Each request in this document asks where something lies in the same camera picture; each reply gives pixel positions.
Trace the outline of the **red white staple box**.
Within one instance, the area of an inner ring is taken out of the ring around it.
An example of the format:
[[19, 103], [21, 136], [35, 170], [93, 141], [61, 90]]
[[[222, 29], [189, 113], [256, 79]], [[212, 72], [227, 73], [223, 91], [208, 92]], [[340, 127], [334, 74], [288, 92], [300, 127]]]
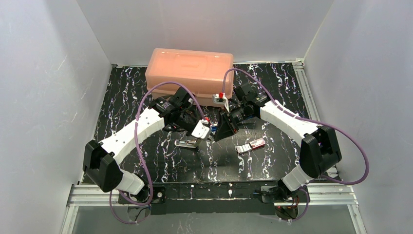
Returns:
[[244, 145], [238, 145], [235, 147], [235, 151], [239, 154], [243, 154], [249, 151], [253, 151], [255, 149], [261, 148], [265, 146], [265, 140], [263, 138], [251, 141]]

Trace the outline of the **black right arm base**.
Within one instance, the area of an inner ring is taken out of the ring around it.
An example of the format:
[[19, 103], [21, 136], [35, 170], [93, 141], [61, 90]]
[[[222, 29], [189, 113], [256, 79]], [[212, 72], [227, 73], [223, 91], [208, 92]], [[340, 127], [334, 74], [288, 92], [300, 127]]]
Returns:
[[307, 202], [307, 197], [303, 191], [288, 192], [287, 190], [279, 189], [277, 185], [261, 186], [256, 193], [259, 194], [263, 203], [298, 206], [300, 203], [305, 204]]

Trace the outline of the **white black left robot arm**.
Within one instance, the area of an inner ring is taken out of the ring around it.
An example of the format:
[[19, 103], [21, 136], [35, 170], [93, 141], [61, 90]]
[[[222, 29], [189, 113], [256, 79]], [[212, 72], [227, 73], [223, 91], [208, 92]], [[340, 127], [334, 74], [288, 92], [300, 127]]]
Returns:
[[211, 133], [209, 122], [190, 113], [195, 100], [180, 87], [174, 95], [158, 97], [133, 120], [112, 136], [85, 146], [83, 172], [103, 192], [114, 189], [137, 195], [144, 188], [144, 181], [137, 175], [120, 169], [124, 158], [136, 148], [135, 138], [144, 141], [157, 131], [184, 130], [198, 140], [206, 140]]

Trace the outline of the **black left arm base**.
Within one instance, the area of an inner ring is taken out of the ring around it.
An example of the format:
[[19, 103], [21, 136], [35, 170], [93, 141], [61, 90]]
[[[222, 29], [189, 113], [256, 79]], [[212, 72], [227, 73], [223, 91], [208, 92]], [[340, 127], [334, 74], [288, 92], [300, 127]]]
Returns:
[[[164, 186], [153, 186], [153, 198], [150, 204], [162, 204], [166, 201], [166, 188]], [[144, 187], [137, 195], [131, 195], [127, 192], [119, 193], [119, 204], [136, 204], [145, 203], [149, 199], [151, 193], [149, 186]]]

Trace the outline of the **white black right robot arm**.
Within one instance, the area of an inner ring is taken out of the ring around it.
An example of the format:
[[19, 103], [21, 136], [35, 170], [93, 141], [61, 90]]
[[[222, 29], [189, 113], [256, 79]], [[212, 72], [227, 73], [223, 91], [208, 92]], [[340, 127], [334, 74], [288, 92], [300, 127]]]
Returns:
[[249, 118], [266, 121], [300, 144], [298, 165], [278, 181], [278, 191], [289, 195], [318, 178], [341, 161], [342, 155], [333, 128], [304, 121], [269, 94], [258, 94], [247, 86], [235, 89], [240, 105], [230, 111], [220, 111], [214, 140], [235, 135], [238, 124]]

